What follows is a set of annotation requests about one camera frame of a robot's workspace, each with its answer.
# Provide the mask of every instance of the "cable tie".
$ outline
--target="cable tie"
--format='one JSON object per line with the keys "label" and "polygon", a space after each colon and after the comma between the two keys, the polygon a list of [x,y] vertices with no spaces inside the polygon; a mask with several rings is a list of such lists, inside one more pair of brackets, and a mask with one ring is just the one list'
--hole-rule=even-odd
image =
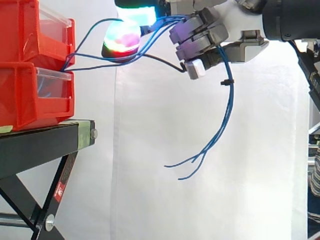
{"label": "cable tie", "polygon": [[230,86],[231,84],[234,84],[235,83],[235,80],[233,79],[226,79],[224,81],[221,82],[221,85],[222,86]]}

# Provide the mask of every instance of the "black cable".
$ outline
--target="black cable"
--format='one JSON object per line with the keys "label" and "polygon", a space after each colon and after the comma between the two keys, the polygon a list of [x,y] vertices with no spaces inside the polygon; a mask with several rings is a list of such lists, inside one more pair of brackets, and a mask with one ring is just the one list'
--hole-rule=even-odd
{"label": "black cable", "polygon": [[299,54],[300,54],[300,51],[299,51],[299,49],[298,49],[295,41],[291,40],[291,41],[288,41],[288,42],[289,42],[289,44],[293,47],[295,53],[296,53],[297,55],[299,55]]}
{"label": "black cable", "polygon": [[166,65],[174,68],[175,70],[179,71],[180,73],[185,73],[185,72],[187,71],[185,65],[184,65],[182,62],[180,63],[180,65],[181,65],[181,67],[182,67],[182,69],[181,69],[181,68],[173,65],[171,62],[168,62],[168,61],[166,61],[166,60],[164,60],[164,59],[162,59],[162,58],[160,58],[160,57],[153,56],[153,55],[150,55],[150,54],[144,54],[143,56],[144,56],[144,57],[147,57],[147,58],[150,58],[150,59],[157,60],[157,61],[159,61],[159,62],[161,62],[161,63],[163,63],[163,64],[166,64]]}

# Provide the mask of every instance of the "black metal table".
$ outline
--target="black metal table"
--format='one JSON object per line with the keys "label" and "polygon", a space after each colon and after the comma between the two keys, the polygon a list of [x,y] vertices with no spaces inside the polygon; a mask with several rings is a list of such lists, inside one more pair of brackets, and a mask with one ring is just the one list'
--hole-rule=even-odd
{"label": "black metal table", "polygon": [[[31,240],[64,240],[55,227],[56,213],[78,151],[95,144],[96,138],[92,120],[0,134],[0,195],[16,212],[0,213],[0,226],[29,228]],[[58,158],[61,162],[40,207],[17,174]]]}

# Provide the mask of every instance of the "metal bolt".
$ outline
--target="metal bolt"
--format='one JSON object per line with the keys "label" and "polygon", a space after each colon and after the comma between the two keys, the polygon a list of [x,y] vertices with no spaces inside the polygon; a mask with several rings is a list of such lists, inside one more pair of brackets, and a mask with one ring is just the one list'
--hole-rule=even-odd
{"label": "metal bolt", "polygon": [[55,216],[53,214],[50,214],[45,219],[45,230],[47,232],[50,232],[55,227]]}
{"label": "metal bolt", "polygon": [[91,132],[90,132],[90,137],[91,137],[91,139],[96,140],[97,137],[98,137],[98,130],[97,129],[92,129]]}

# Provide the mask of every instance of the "red plastic storage bin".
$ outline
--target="red plastic storage bin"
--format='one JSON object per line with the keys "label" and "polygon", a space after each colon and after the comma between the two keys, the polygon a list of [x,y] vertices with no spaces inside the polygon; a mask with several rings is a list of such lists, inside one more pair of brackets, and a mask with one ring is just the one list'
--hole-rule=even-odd
{"label": "red plastic storage bin", "polygon": [[0,0],[0,33],[0,62],[59,71],[75,51],[75,21],[38,0]]}
{"label": "red plastic storage bin", "polygon": [[0,63],[0,132],[55,126],[75,111],[74,75]]}

